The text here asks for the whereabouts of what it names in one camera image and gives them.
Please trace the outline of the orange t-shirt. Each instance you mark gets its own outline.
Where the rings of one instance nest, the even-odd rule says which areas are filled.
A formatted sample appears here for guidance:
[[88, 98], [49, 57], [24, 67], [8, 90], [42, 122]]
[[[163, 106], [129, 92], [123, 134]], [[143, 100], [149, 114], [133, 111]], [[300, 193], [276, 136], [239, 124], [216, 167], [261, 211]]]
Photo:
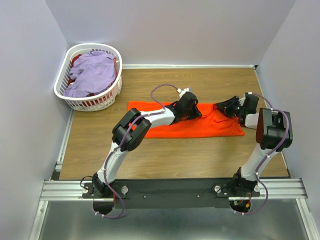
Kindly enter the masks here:
[[224, 116], [214, 103], [199, 103], [197, 108], [202, 114], [201, 117], [173, 125], [154, 127], [147, 132], [145, 137], [149, 139], [186, 139], [245, 135], [238, 119]]

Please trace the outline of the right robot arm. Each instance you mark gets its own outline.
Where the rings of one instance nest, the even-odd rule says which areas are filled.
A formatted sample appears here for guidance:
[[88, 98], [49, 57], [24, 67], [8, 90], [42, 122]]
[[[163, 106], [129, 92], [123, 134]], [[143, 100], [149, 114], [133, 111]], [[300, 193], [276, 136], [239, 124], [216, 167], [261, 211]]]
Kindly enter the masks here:
[[259, 99], [265, 97], [246, 92], [243, 98], [234, 96], [216, 104], [224, 116], [236, 117], [242, 127], [256, 130], [256, 145], [249, 159], [230, 181], [214, 187], [217, 194], [239, 197], [256, 191], [260, 175], [270, 160], [293, 142], [290, 113], [273, 108], [267, 99], [267, 108], [258, 108]]

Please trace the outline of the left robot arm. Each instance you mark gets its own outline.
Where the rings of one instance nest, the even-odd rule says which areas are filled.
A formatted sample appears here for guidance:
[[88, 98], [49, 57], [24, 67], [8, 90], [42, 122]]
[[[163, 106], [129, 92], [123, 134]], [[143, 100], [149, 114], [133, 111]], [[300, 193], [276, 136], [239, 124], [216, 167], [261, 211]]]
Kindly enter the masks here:
[[93, 191], [101, 198], [107, 197], [125, 157], [141, 144], [148, 131], [201, 117], [197, 104], [197, 97], [186, 88], [179, 94], [179, 100], [163, 105], [161, 109], [139, 111], [131, 108], [112, 130], [110, 151], [92, 177]]

